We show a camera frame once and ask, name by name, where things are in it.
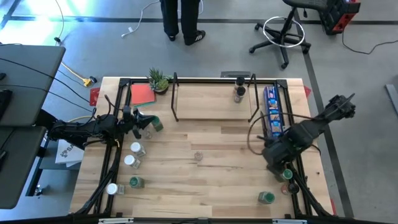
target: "red machine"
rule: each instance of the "red machine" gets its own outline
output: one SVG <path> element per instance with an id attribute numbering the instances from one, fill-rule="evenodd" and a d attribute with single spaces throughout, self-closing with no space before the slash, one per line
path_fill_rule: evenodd
<path id="1" fill-rule="evenodd" d="M 344 28 L 359 12 L 359 0 L 329 0 L 328 9 L 319 12 L 319 16 L 327 35 L 343 32 Z"/>

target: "black sneaker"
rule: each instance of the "black sneaker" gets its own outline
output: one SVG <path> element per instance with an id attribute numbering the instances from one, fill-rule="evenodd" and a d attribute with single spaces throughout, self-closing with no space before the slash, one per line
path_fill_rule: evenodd
<path id="1" fill-rule="evenodd" d="M 206 36 L 206 32 L 204 30 L 198 30 L 197 31 L 197 36 L 194 39 L 185 39 L 185 45 L 189 46 L 194 44 L 195 42 L 201 41 L 203 40 L 203 38 L 205 38 Z"/>
<path id="2" fill-rule="evenodd" d="M 170 41 L 175 41 L 175 36 L 168 36 L 169 37 L 169 39 L 170 39 Z"/>

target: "black pants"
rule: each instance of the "black pants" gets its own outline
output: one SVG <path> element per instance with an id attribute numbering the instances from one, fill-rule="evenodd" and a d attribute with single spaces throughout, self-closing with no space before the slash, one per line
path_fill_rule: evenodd
<path id="1" fill-rule="evenodd" d="M 200 0 L 181 0 L 181 29 L 184 39 L 197 37 Z M 169 36 L 178 34 L 178 0 L 160 0 L 164 32 Z"/>

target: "gray floor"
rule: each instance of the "gray floor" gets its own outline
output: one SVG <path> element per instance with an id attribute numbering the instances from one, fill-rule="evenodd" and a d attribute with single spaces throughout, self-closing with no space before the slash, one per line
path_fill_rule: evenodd
<path id="1" fill-rule="evenodd" d="M 25 0 L 13 16 L 58 16 L 55 3 L 48 0 Z M 59 0 L 66 16 L 139 17 L 141 8 L 150 0 L 111 1 Z M 358 21 L 393 21 L 398 19 L 395 0 L 362 0 Z M 275 0 L 204 0 L 202 19 L 266 19 L 285 16 L 290 8 Z M 12 3 L 5 1 L 0 12 L 5 14 Z M 317 20 L 309 11 L 308 18 Z M 160 18 L 159 5 L 144 13 L 146 18 Z M 9 21 L 0 31 L 1 42 L 53 45 L 62 24 L 39 21 Z M 63 38 L 67 52 L 64 62 L 88 77 L 144 76 L 149 68 L 157 67 L 165 73 L 177 72 L 181 77 L 219 77 L 221 71 L 245 70 L 259 77 L 303 78 L 311 88 L 303 55 L 299 49 L 289 49 L 290 65 L 281 71 L 278 48 L 259 49 L 249 55 L 248 48 L 264 41 L 261 32 L 254 32 L 253 24 L 199 24 L 208 33 L 201 43 L 186 47 L 182 36 L 169 42 L 161 23 L 142 23 L 133 35 L 121 39 L 128 23 L 66 22 Z M 326 36 L 322 27 L 305 25 L 307 41 L 313 44 L 310 51 L 323 102 L 336 94 L 356 93 L 355 118 L 331 124 L 333 138 L 346 180 L 355 217 L 364 220 L 396 223 L 398 220 L 398 172 L 393 167 L 398 156 L 394 133 L 398 131 L 397 115 L 391 105 L 384 85 L 397 76 L 397 45 L 378 48 L 372 55 L 350 52 L 341 44 L 341 35 Z M 345 42 L 354 49 L 368 51 L 379 42 L 395 40 L 397 26 L 351 25 Z M 57 78 L 67 82 L 83 96 L 83 88 L 61 74 Z M 87 108 L 88 105 L 64 86 L 54 83 L 52 91 L 60 93 Z M 317 114 L 313 95 L 309 98 L 312 115 Z M 86 112 L 49 95 L 44 109 L 58 118 L 68 120 L 86 115 Z M 323 168 L 331 198 L 336 202 L 339 215 L 343 215 L 336 180 L 331 168 L 326 144 L 320 139 Z M 47 171 L 40 184 L 50 185 L 48 195 L 40 198 L 22 196 L 13 210 L 0 210 L 0 220 L 65 215 L 72 197 L 76 172 Z"/>

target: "office chair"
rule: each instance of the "office chair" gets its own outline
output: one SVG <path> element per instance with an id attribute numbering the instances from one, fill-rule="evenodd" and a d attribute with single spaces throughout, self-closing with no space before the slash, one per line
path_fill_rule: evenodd
<path id="1" fill-rule="evenodd" d="M 289 15 L 287 17 L 275 16 L 275 17 L 268 19 L 264 24 L 257 23 L 254 29 L 259 30 L 259 28 L 261 27 L 263 34 L 265 35 L 265 37 L 267 37 L 268 40 L 251 47 L 249 49 L 249 53 L 253 54 L 256 49 L 259 49 L 261 47 L 266 47 L 271 44 L 278 45 L 280 47 L 280 51 L 282 52 L 282 56 L 284 59 L 284 63 L 280 67 L 282 69 L 285 69 L 285 68 L 287 68 L 287 66 L 289 64 L 289 58 L 287 56 L 286 48 L 296 47 L 296 46 L 300 45 L 300 46 L 304 47 L 303 53 L 307 54 L 311 47 L 310 43 L 304 42 L 304 39 L 305 39 L 304 28 L 297 21 L 293 20 L 296 8 L 314 9 L 317 11 L 324 11 L 327 8 L 328 0 L 283 0 L 283 2 L 292 6 L 293 7 L 292 11 L 289 13 Z M 267 23 L 274 19 L 285 20 L 284 27 L 282 28 L 282 30 L 275 30 L 275 29 L 271 29 L 271 28 L 267 27 Z M 297 24 L 301 28 L 303 35 L 288 33 L 290 28 L 292 28 L 293 23 Z M 298 37 L 300 40 L 296 40 L 296 39 L 290 38 L 288 36 Z"/>

